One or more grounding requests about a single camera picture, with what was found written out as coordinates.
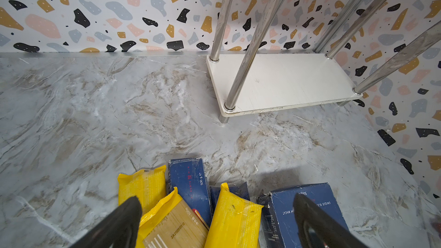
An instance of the yellow pasta package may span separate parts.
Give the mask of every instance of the yellow pasta package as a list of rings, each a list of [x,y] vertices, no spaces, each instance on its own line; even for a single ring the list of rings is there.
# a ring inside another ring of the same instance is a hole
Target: yellow pasta package
[[[142,214],[146,214],[165,197],[165,169],[166,165],[154,170],[139,170],[132,175],[119,174],[118,205],[128,198],[136,196],[142,207]]]
[[[232,194],[223,183],[205,248],[258,247],[262,207]]]

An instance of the metal rod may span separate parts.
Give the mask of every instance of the metal rod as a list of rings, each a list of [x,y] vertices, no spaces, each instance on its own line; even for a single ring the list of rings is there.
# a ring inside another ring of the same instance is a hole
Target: metal rod
[[[354,92],[361,94],[370,87],[374,86],[380,80],[383,80],[400,67],[406,65],[414,58],[418,57],[428,48],[441,40],[441,20],[430,27],[427,31],[419,35],[403,50],[395,54],[391,59],[375,70],[369,77],[354,88]]]
[[[337,33],[341,26],[350,18],[350,16],[355,12],[356,8],[360,5],[363,0],[349,0],[343,7],[338,16],[334,19],[325,33],[314,45],[312,50],[315,53],[320,53],[328,45],[332,37]]]
[[[329,50],[326,54],[328,59],[332,59],[343,46],[351,39],[352,36],[356,34],[358,30],[369,20],[372,15],[378,11],[383,6],[386,0],[373,0],[372,3],[367,7],[367,9],[361,14],[359,18],[351,25],[351,27],[344,33],[344,35],[339,39],[338,43]]]
[[[283,1],[284,0],[268,0],[265,9],[263,10],[262,18],[257,24],[250,46],[245,53],[239,71],[237,72],[236,78],[231,86],[230,93],[224,103],[226,109],[233,110],[236,106],[237,98],[242,90],[246,75],[248,74],[248,71],[250,71],[251,64],[253,63],[257,50],[259,49],[260,42],[262,42],[262,39],[265,37],[268,27],[273,21]]]
[[[228,14],[230,13],[231,2],[233,0],[222,0],[222,6],[220,7],[218,24],[216,25],[216,32],[214,33],[213,47],[209,59],[212,62],[219,61],[219,54],[221,53],[223,35],[225,33],[225,27],[227,26]]]

